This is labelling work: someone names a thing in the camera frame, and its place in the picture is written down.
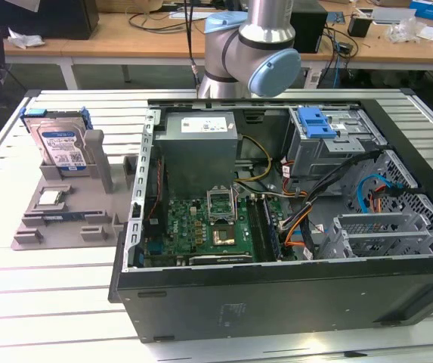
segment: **green motherboard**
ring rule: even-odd
[[[273,227],[284,218],[278,198],[268,198]],[[251,256],[255,261],[252,224],[247,207],[253,202],[240,198],[235,206],[235,222],[211,224],[207,199],[170,200],[166,233],[147,242],[145,255],[152,266],[167,265],[178,256],[235,255]],[[211,213],[225,214],[231,211],[228,199],[212,200]]]

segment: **plastic bag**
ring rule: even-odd
[[[426,24],[416,21],[415,17],[401,20],[399,24],[392,24],[385,31],[385,37],[391,43],[419,42],[418,34]]]

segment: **white metal table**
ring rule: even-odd
[[[300,90],[284,96],[375,98],[433,162],[433,113],[417,98],[398,90],[330,92]],[[123,155],[139,150],[148,98],[193,96],[190,90],[50,91],[22,100],[0,133],[0,361],[433,361],[433,315],[412,327],[144,345],[123,305],[107,301],[115,247],[10,249],[41,175],[38,149],[18,119],[21,107],[86,106],[94,127],[106,135],[110,162],[120,163]],[[346,358],[345,352],[367,356]]]
[[[204,59],[195,59],[198,66],[204,66]],[[9,64],[56,64],[60,67],[66,89],[77,90],[79,83],[73,72],[76,64],[94,65],[120,65],[124,81],[130,81],[128,65],[151,66],[190,66],[187,58],[163,58],[163,57],[70,57],[70,56],[37,56],[37,55],[8,55],[6,62]],[[308,69],[305,77],[305,88],[317,88],[321,73],[326,69],[328,62],[324,60],[303,60],[302,68]],[[433,63],[378,63],[361,62],[353,60],[349,64],[353,70],[433,70]]]

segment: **light blue joint cap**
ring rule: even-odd
[[[247,17],[248,13],[244,11],[224,11],[211,14],[206,19],[204,33],[208,34],[237,28],[245,22]]]
[[[300,54],[295,49],[283,49],[260,64],[248,82],[248,89],[260,97],[278,96],[294,83],[300,68]]]

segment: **power supply label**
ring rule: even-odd
[[[224,117],[185,117],[181,120],[181,132],[227,132]]]
[[[83,170],[87,167],[82,152],[75,146],[75,132],[43,132],[42,140],[57,167],[67,171]]]

